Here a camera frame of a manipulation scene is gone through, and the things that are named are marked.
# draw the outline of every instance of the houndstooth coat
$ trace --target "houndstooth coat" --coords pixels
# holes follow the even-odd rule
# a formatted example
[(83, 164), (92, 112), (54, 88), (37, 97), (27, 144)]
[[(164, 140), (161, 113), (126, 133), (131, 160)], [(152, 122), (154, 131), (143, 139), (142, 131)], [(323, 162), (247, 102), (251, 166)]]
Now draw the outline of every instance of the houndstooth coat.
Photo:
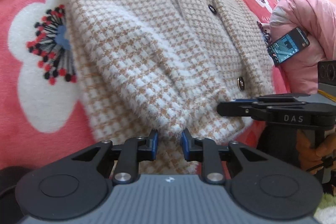
[[(67, 0), (67, 28), (94, 136), (115, 144), (160, 133), (143, 172), (192, 172), (179, 134), (217, 142), (250, 118), (224, 118), (219, 101), (273, 93), (272, 64), (242, 0)], [(245, 80), (245, 90), (237, 78)]]

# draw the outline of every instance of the black button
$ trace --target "black button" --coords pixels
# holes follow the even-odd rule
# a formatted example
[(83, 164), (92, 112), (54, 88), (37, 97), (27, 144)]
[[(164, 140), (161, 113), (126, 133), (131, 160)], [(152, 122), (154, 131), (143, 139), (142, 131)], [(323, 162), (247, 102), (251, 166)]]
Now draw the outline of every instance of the black button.
[(244, 78), (242, 77), (237, 78), (237, 85), (241, 91), (244, 91), (245, 90)]
[(209, 7), (210, 11), (211, 11), (214, 15), (217, 14), (216, 9), (215, 9), (212, 5), (209, 4), (208, 7)]

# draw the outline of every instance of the silver bolt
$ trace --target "silver bolt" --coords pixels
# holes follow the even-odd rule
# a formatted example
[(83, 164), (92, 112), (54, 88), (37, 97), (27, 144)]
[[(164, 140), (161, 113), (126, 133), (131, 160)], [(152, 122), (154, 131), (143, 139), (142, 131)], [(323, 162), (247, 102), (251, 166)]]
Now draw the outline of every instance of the silver bolt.
[(131, 175), (129, 173), (117, 173), (114, 178), (118, 181), (128, 181), (131, 179)]
[(223, 180), (224, 176), (220, 173), (210, 173), (207, 175), (207, 179), (210, 181), (221, 181)]

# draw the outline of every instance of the smartphone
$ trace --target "smartphone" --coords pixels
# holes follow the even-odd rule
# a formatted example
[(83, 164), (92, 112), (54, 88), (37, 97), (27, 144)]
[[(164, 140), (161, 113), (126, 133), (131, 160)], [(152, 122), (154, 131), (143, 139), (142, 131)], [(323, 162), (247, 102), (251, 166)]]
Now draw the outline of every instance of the smartphone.
[(267, 51), (277, 66), (309, 45), (310, 42), (307, 36), (300, 27), (297, 27), (269, 45)]

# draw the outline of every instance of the white logo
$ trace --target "white logo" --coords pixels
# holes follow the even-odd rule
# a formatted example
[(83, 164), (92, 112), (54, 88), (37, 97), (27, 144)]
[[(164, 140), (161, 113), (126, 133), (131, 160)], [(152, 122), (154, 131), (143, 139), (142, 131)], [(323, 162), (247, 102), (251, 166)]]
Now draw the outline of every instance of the white logo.
[(172, 178), (172, 177), (168, 177), (168, 178), (165, 179), (165, 181), (167, 181), (167, 182), (169, 182), (169, 183), (173, 182), (174, 180), (175, 180), (175, 179)]

